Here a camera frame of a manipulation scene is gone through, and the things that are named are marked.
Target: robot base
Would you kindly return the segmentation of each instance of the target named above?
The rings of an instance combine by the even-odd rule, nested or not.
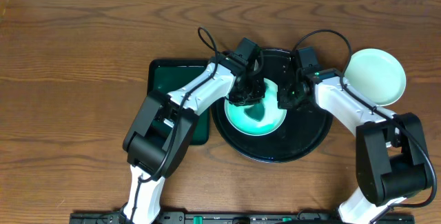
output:
[[[71,214],[69,224],[119,224],[118,212],[108,214]],[[301,212],[299,214],[184,214],[162,212],[156,218],[158,224],[339,224],[341,220],[325,213]],[[390,214],[378,224],[414,224],[412,215]]]

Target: green connector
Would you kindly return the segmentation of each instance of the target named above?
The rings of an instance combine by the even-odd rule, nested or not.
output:
[[[202,224],[202,216],[193,217],[193,224]]]

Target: black plate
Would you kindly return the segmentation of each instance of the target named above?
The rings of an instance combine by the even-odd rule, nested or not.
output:
[[[279,84],[283,80],[283,65],[289,59],[289,52],[267,49],[264,55],[264,77]],[[214,123],[220,134],[241,154],[264,162],[288,162],[310,153],[326,137],[333,119],[327,111],[310,104],[301,110],[288,110],[285,121],[272,133],[250,136],[238,131],[228,121],[224,101],[219,99],[212,105]]]

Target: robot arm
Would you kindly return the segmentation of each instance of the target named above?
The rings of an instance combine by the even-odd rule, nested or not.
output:
[[[216,67],[214,59],[210,60],[205,71],[182,88],[169,92],[150,92],[144,100],[127,136],[123,148],[128,153],[127,162],[132,171],[132,187],[130,198],[124,207],[126,223],[150,224],[160,211],[159,199],[165,179],[169,177],[181,163],[189,143],[193,137],[199,115],[216,100],[229,96],[230,101],[237,105],[253,104],[265,95],[263,78],[253,73],[256,68],[260,48],[248,39],[243,39],[237,50],[227,56],[219,54],[216,74],[196,88],[185,99],[187,92],[204,82]],[[183,107],[178,114],[181,103]],[[147,183],[139,183],[139,179],[147,179],[156,174],[163,162],[171,141],[171,132],[161,130],[162,123],[173,128],[179,121],[176,137],[171,153],[164,162],[161,173]],[[136,203],[133,219],[129,221]]]
[[[357,92],[335,69],[309,75],[313,99],[320,108],[332,113],[356,137],[356,171],[359,188],[340,205],[338,213],[345,223],[369,224],[389,210],[390,204],[401,203],[421,190],[431,187],[429,168],[414,144],[400,135],[398,129],[371,109],[361,104],[342,88],[391,119],[397,120],[427,152],[420,120],[414,114],[397,115],[371,102]],[[389,157],[387,147],[401,147],[402,154]]]

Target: wire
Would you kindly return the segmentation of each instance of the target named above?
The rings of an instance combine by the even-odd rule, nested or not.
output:
[[[303,38],[300,39],[300,41],[297,42],[297,44],[294,46],[293,50],[291,51],[291,54],[295,54],[296,50],[298,49],[298,46],[302,43],[302,41],[304,41],[306,38],[310,37],[313,34],[317,34],[319,32],[330,32],[333,34],[337,34],[340,38],[343,39],[343,41],[346,43],[348,51],[349,51],[349,59],[346,63],[346,66],[343,70],[343,73],[346,71],[349,62],[351,61],[352,58],[352,47],[351,44],[349,43],[349,41],[346,39],[345,36],[343,36],[341,33],[336,32],[334,30],[317,30],[314,32],[311,32],[307,35],[305,35]],[[377,110],[377,106],[370,106],[369,104],[367,104],[366,102],[364,102],[362,99],[360,99],[358,96],[356,96],[353,92],[351,92],[351,90],[349,90],[347,88],[347,84],[344,84],[343,82],[343,76],[340,77],[340,85],[342,86],[342,89],[344,91],[346,91],[350,96],[352,96],[355,100],[359,101],[361,104],[363,104],[366,108],[369,108],[373,113],[376,113],[377,115],[381,116],[382,118],[384,118],[386,121],[392,123],[396,128],[398,128],[398,130],[407,137],[407,139],[412,142],[418,149],[418,151],[421,153],[421,155],[423,155],[425,161],[427,162],[427,164],[429,165],[429,170],[431,173],[431,178],[432,178],[432,190],[430,193],[430,196],[427,198],[427,200],[425,200],[422,203],[414,203],[414,204],[406,204],[406,203],[392,203],[390,205],[387,206],[387,208],[380,213],[377,217],[375,217],[373,220],[370,221],[370,223],[375,223],[376,221],[380,220],[389,210],[392,210],[394,207],[409,207],[409,208],[417,208],[417,207],[425,207],[427,205],[429,205],[436,196],[436,191],[437,191],[437,179],[436,179],[436,173],[435,173],[435,169],[433,167],[432,162],[430,161],[429,155],[424,151],[424,149],[421,147],[420,143],[417,141],[417,139],[406,129],[404,129],[397,121],[395,121],[394,119],[392,119],[391,117],[387,116],[386,114],[383,114],[382,112],[380,112],[379,110]]]
[[[338,35],[341,39],[343,39],[343,41],[345,41],[345,43],[346,43],[346,45],[347,45],[347,48],[348,48],[348,50],[349,50],[349,58],[348,58],[348,60],[347,60],[347,63],[346,63],[345,68],[343,69],[343,73],[345,73],[345,72],[346,72],[346,69],[347,69],[347,67],[348,67],[348,65],[349,65],[349,62],[350,62],[350,60],[351,60],[351,57],[352,57],[352,47],[351,47],[351,44],[349,43],[349,41],[346,39],[346,37],[343,36],[343,34],[337,32],[337,31],[334,31],[334,30],[316,30],[316,31],[314,31],[314,32],[310,32],[309,34],[307,34],[307,35],[305,35],[303,38],[301,38],[299,41],[297,41],[297,44],[296,44],[296,45],[294,46],[294,48],[292,49],[291,54],[294,55],[294,53],[295,53],[296,50],[298,49],[298,46],[299,46],[299,45],[300,45],[305,39],[307,39],[308,37],[310,37],[310,36],[313,35],[313,34],[317,34],[317,33],[320,33],[320,32],[330,32],[330,33],[332,33],[332,34],[336,34],[336,35]]]
[[[209,40],[211,41],[212,45],[208,44],[204,38],[201,35],[201,30],[204,31],[204,33],[208,36]],[[181,119],[181,115],[182,115],[182,109],[184,108],[184,103],[186,102],[186,100],[188,100],[188,97],[195,91],[197,90],[199,87],[201,87],[203,84],[207,83],[209,80],[213,79],[214,75],[216,74],[216,71],[218,69],[218,55],[219,55],[219,51],[218,48],[216,46],[216,42],[214,42],[214,39],[212,37],[212,35],[208,32],[208,30],[204,27],[199,27],[198,28],[198,36],[201,39],[201,41],[211,50],[214,51],[214,69],[213,72],[203,81],[201,81],[199,84],[197,84],[196,86],[194,86],[191,90],[189,90],[187,93],[185,93],[181,104],[179,105],[179,109],[178,109],[178,114],[176,117],[176,123],[173,126],[172,129],[172,137],[170,138],[170,142],[169,145],[167,147],[167,151],[165,153],[165,156],[163,158],[163,160],[161,161],[161,164],[159,165],[158,169],[155,171],[155,173],[153,173],[153,175],[151,175],[148,179],[142,179],[141,176],[138,177],[138,185],[136,186],[136,191],[135,191],[135,197],[134,197],[134,203],[133,203],[133,208],[132,208],[132,215],[130,217],[129,223],[132,224],[133,223],[133,218],[135,215],[135,211],[136,211],[136,204],[138,202],[138,195],[139,195],[139,190],[141,188],[141,184],[143,183],[148,183],[150,182],[152,179],[156,178],[157,176],[159,176],[159,174],[162,172],[165,163],[167,162],[168,157],[170,156],[170,154],[172,153],[172,148],[173,148],[173,144],[174,141],[176,139],[176,133],[178,130],[178,125],[179,125],[179,121]]]

